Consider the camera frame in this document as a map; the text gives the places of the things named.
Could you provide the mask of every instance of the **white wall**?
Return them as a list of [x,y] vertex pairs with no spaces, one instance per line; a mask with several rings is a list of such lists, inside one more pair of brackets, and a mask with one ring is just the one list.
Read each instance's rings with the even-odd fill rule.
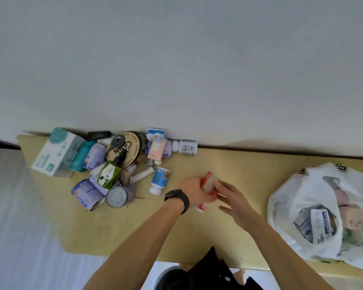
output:
[[55,126],[363,156],[363,0],[0,0],[0,138]]

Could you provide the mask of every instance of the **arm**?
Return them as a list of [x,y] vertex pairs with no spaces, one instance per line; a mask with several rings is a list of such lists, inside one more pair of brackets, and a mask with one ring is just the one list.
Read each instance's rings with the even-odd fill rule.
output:
[[[199,178],[186,178],[176,187],[188,196],[190,207],[213,202],[216,199],[216,196],[205,194],[200,189],[199,183]],[[168,199],[112,252],[83,290],[139,290],[183,210],[184,203],[181,199]]]
[[252,236],[282,290],[333,290],[285,243],[266,220],[252,209],[245,196],[234,185],[217,181],[215,187],[222,195],[218,195],[218,199],[231,207],[220,206],[219,209],[232,216],[235,222]]

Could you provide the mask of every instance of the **white pill bottle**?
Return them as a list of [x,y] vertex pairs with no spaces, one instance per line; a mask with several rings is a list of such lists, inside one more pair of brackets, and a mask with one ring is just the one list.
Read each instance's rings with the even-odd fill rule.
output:
[[172,141],[172,151],[185,153],[187,155],[196,155],[198,151],[198,142],[194,140],[174,140]]

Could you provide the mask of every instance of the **floor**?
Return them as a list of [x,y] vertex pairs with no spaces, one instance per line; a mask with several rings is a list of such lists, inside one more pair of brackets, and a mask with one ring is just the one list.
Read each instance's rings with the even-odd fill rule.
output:
[[[0,290],[80,290],[105,260],[62,250],[21,151],[0,149]],[[142,290],[152,290],[172,265],[156,262]],[[248,276],[266,290],[279,290],[271,272]],[[336,289],[363,289],[363,280],[326,280]]]

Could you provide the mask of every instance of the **formula can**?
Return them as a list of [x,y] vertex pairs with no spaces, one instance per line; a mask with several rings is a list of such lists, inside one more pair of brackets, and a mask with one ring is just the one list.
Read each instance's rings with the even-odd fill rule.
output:
[[111,208],[121,208],[134,199],[134,186],[117,186],[109,190],[106,195],[106,203]]
[[89,211],[93,211],[105,202],[105,197],[88,179],[80,181],[71,190],[71,194]]
[[87,154],[82,166],[88,170],[93,170],[105,161],[106,146],[98,143],[93,144]]
[[[219,180],[215,175],[211,172],[207,172],[206,175],[200,180],[200,188],[203,190],[204,193],[208,193],[209,195],[215,195],[215,185],[214,182]],[[205,203],[199,205],[196,209],[200,212],[204,212],[206,207]]]

